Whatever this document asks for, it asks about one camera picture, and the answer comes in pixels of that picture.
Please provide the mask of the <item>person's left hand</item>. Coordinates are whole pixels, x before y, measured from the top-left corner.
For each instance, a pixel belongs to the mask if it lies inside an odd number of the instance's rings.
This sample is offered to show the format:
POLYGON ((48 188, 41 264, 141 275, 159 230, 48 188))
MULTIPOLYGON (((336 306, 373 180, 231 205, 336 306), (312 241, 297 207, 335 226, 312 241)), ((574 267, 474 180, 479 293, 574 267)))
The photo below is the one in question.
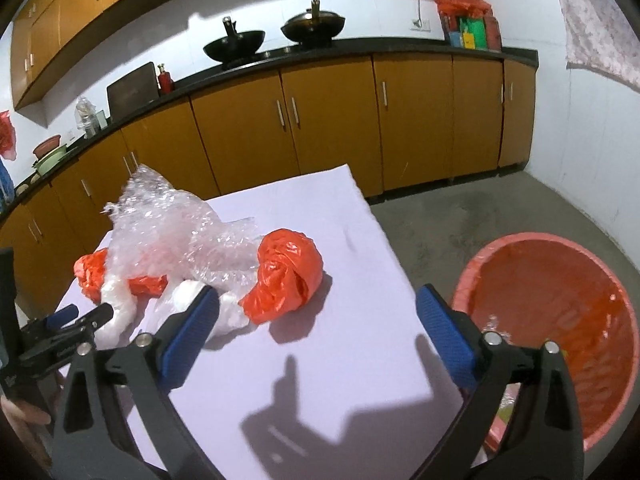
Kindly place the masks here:
POLYGON ((12 401, 6 396, 1 396, 1 409, 22 442, 34 438, 30 429, 32 425, 45 427, 51 422, 51 416, 47 412, 23 400, 12 401))

